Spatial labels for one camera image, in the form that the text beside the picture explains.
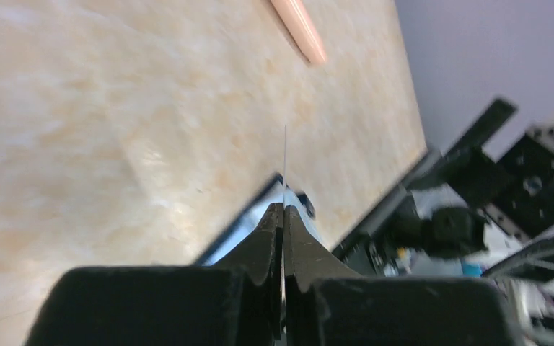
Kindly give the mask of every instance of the beige marble surface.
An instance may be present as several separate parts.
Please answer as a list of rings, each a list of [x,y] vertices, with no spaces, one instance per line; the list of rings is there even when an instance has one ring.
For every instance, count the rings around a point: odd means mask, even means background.
[[[0,345],[67,269],[185,264],[275,171],[331,247],[425,148],[393,0],[0,0]]]

